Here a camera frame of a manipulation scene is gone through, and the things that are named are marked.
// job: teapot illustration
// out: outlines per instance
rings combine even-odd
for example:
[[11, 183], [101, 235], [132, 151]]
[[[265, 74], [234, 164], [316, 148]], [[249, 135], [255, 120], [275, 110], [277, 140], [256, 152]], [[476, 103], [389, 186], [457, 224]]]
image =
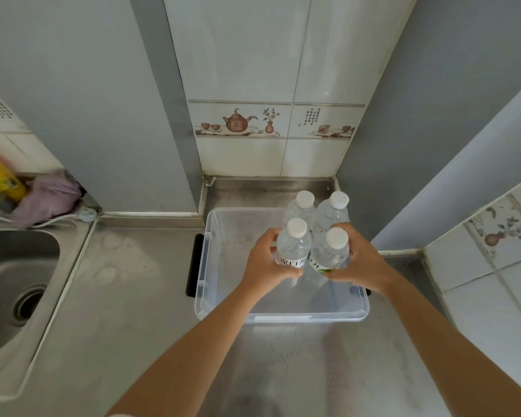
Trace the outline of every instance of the teapot illustration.
[[240, 132], [243, 132], [245, 130], [247, 130], [247, 126], [249, 125], [249, 121], [254, 118], [256, 120], [258, 120], [257, 117], [255, 116], [250, 116], [250, 117], [243, 117], [241, 114], [239, 114], [237, 112], [239, 108], [236, 108], [234, 111], [233, 111], [233, 114], [230, 118], [228, 117], [222, 117], [223, 120], [226, 122], [226, 126], [228, 127], [228, 130], [230, 132], [235, 132], [235, 133], [240, 133]]

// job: hand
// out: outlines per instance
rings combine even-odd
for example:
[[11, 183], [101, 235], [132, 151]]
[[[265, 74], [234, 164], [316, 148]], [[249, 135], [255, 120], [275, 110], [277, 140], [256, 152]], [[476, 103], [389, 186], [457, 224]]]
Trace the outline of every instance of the hand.
[[349, 236], [349, 257], [351, 262], [344, 269], [335, 269], [324, 276], [332, 281], [348, 281], [387, 295], [388, 289], [403, 277], [396, 272], [353, 226], [348, 222], [336, 224]]
[[280, 228], [270, 228], [258, 240], [249, 253], [247, 267], [239, 287], [256, 295], [260, 300], [286, 278], [299, 278], [303, 270], [276, 263], [272, 253], [276, 247], [271, 243], [278, 238]]

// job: stainless steel sink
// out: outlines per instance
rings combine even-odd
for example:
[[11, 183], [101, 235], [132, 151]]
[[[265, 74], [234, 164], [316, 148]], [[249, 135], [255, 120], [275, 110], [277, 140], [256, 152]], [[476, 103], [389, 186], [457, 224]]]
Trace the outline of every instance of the stainless steel sink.
[[33, 315], [60, 257], [43, 231], [0, 231], [0, 348]]
[[27, 381], [90, 228], [66, 220], [19, 231], [0, 221], [0, 401]]

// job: sink drain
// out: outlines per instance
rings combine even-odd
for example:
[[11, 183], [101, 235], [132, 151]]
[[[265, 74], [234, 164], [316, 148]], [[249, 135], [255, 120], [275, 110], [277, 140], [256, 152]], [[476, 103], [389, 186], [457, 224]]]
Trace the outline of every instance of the sink drain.
[[41, 300], [46, 285], [35, 285], [25, 290], [15, 301], [13, 310], [14, 324], [18, 326], [25, 325], [29, 318], [33, 315], [36, 305]]

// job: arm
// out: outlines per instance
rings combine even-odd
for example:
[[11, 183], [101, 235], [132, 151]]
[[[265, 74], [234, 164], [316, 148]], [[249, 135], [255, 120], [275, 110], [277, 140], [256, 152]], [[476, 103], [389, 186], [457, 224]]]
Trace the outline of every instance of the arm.
[[389, 266], [350, 224], [338, 224], [353, 251], [331, 280], [349, 281], [382, 294], [392, 304], [453, 416], [521, 415], [521, 386]]
[[135, 417], [195, 416], [245, 318], [266, 293], [303, 271], [278, 265], [271, 228], [251, 250], [243, 280], [207, 317], [172, 345], [107, 413]]

